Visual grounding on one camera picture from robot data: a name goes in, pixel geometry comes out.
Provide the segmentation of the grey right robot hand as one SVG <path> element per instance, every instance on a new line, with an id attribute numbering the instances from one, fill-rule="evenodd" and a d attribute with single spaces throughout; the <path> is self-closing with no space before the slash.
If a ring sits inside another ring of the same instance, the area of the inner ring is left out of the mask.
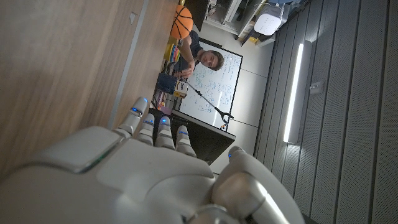
<path id="1" fill-rule="evenodd" d="M 303 223 L 281 182 L 242 148 L 220 174 L 140 97 L 115 129 L 82 129 L 1 180 L 2 223 Z"/>

